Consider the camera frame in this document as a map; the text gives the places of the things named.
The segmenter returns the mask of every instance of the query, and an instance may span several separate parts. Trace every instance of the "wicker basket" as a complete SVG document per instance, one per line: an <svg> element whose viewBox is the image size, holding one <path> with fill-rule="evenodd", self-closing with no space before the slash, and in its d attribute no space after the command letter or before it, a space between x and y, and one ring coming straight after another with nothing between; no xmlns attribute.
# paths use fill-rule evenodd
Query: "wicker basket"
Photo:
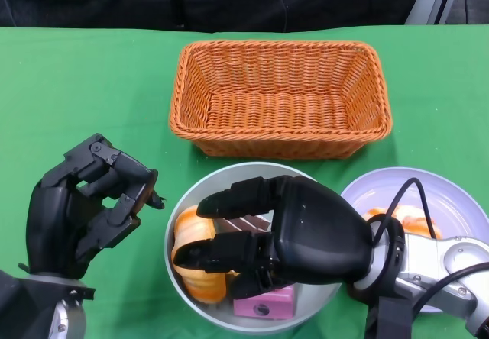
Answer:
<svg viewBox="0 0 489 339"><path fill-rule="evenodd" d="M176 73L170 129L210 156L346 158L392 129L377 53L349 41L203 41Z"/></svg>

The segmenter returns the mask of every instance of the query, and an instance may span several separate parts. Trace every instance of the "green tablecloth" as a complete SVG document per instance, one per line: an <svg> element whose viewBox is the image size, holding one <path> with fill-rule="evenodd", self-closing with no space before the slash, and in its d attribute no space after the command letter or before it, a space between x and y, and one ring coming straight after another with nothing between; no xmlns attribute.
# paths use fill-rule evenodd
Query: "green tablecloth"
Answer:
<svg viewBox="0 0 489 339"><path fill-rule="evenodd" d="M349 39L371 44L387 79L394 128L345 161L287 162L340 192L363 173L412 166L445 176L489 209L488 26L356 27L298 34L0 30L0 268L20 276L24 227L36 181L63 153L100 132L160 171L164 211L91 263L84 283L87 338L227 338L177 295L164 267L164 230L197 180L240 160L212 159L170 133L167 116L178 54L209 38ZM317 316L279 338L362 338L366 309L342 290ZM470 337L462 320L422 315L413 337Z"/></svg>

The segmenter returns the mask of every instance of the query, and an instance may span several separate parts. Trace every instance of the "white bowl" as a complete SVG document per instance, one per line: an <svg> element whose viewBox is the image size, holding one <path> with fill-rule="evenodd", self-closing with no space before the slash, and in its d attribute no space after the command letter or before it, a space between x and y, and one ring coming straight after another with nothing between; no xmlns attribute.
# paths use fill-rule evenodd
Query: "white bowl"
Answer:
<svg viewBox="0 0 489 339"><path fill-rule="evenodd" d="M296 284L294 287L296 309L293 318L287 320L244 318L233 314L232 302L230 299L226 299L218 305L206 305L197 302L187 293L182 279L173 269L170 257L174 243L173 226L176 218L182 211L192 205L199 204L201 200L215 192L229 189L234 182L259 176L268 179L282 175L306 176L311 178L296 169L276 163L239 163L215 171L198 181L197 184L190 188L190 190L181 198L170 216L167 232L165 234L165 263L170 279L182 299L193 310L221 328L244 334L276 334L293 328L294 326L303 323L308 318L311 318L315 313L321 310L321 308L323 308L338 291L339 284L328 286Z"/></svg>

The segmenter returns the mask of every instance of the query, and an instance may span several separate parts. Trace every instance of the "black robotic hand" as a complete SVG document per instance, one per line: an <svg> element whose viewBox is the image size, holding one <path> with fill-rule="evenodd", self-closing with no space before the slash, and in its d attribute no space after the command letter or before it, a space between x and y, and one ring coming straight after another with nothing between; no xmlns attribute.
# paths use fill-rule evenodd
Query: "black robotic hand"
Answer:
<svg viewBox="0 0 489 339"><path fill-rule="evenodd" d="M201 201L197 215L233 219L274 210L271 232L231 232L182 246L177 266L241 273L231 296L243 299L291 283L353 283L368 274L370 225L338 194L302 176L249 179Z"/></svg>
<svg viewBox="0 0 489 339"><path fill-rule="evenodd" d="M26 241L31 274L81 279L103 248L114 247L141 220L144 204L162 209L154 191L158 172L116 150L94 134L64 155L65 160L34 187ZM114 208L102 201L118 199Z"/></svg>

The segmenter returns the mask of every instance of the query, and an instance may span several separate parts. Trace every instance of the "white plate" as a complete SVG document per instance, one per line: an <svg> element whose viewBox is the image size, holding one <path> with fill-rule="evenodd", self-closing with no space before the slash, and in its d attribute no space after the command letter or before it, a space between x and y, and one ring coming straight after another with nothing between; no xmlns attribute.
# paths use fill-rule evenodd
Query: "white plate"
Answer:
<svg viewBox="0 0 489 339"><path fill-rule="evenodd" d="M481 206L456 184L434 173L407 167L377 169L352 182L342 197L363 215L375 207L387 208L399 188L411 177L423 184L429 213L443 238L470 236L489 244L489 221ZM418 189L410 187L400 204L421 208ZM431 306L421 311L440 312Z"/></svg>

